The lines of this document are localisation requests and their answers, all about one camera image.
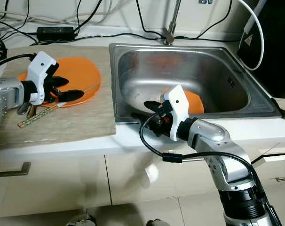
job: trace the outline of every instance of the wall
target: wall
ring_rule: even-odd
[[[113,0],[115,6],[120,0]],[[135,0],[123,0],[123,6],[110,14],[99,25],[140,28]],[[98,0],[82,0],[80,13],[91,12]],[[145,27],[162,28],[168,26],[176,0],[139,0]],[[224,17],[229,0],[214,0],[213,4],[198,4],[198,0],[182,0],[177,19],[177,31],[201,31]],[[256,0],[246,0],[253,6]],[[26,14],[26,0],[10,0],[8,10]],[[75,14],[78,0],[30,0],[30,15],[44,15],[63,18]],[[98,12],[105,11],[109,0],[103,0]],[[4,0],[0,0],[0,10],[4,9]],[[95,16],[98,21],[102,16]],[[215,26],[211,32],[241,33],[249,13],[237,0],[233,0],[231,13],[226,21]]]

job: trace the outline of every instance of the countertop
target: countertop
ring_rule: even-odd
[[[91,35],[89,28],[83,29],[83,36]],[[110,43],[150,44],[158,45],[158,41],[143,40],[133,37],[94,38],[69,43],[74,46],[108,46]],[[8,48],[28,46],[32,41],[17,35],[6,41]],[[211,46],[225,47],[235,58],[236,44],[202,40],[176,40],[175,46]],[[281,118],[253,118],[253,119],[216,119],[207,120],[225,127],[231,138],[239,145],[256,145],[259,142],[275,141],[285,142],[285,120]],[[0,150],[0,162],[4,161],[32,161],[62,156],[105,155],[113,153],[129,153],[148,151],[142,144],[138,135],[138,124],[117,124],[116,134],[106,137],[95,137],[77,142],[66,142],[50,145],[36,145],[31,147],[12,148]],[[185,142],[174,143],[169,138],[155,137],[146,130],[146,139],[159,150],[180,149]]]

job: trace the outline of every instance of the beige placemat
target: beige placemat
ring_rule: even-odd
[[[103,77],[101,90],[86,103],[59,108],[33,124],[20,129],[25,120],[17,108],[9,110],[0,127],[0,149],[78,141],[115,134],[111,95],[110,56],[107,47],[72,47],[67,45],[33,46],[11,49],[8,57],[45,51],[54,59],[84,57],[98,67]],[[3,77],[17,77],[27,71],[30,61],[18,59],[8,63]],[[38,106],[37,112],[45,109]]]

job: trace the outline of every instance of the stainless steel sink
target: stainless steel sink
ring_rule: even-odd
[[[116,122],[134,122],[131,112],[150,112],[143,103],[159,101],[174,85],[198,94],[199,118],[279,117],[267,95],[224,48],[110,44]]]

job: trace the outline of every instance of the floor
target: floor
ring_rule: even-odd
[[[265,186],[271,204],[285,226],[285,182]],[[78,210],[0,218],[0,226],[65,226]],[[89,209],[98,226],[145,226],[159,218],[171,226],[225,226],[218,193]]]

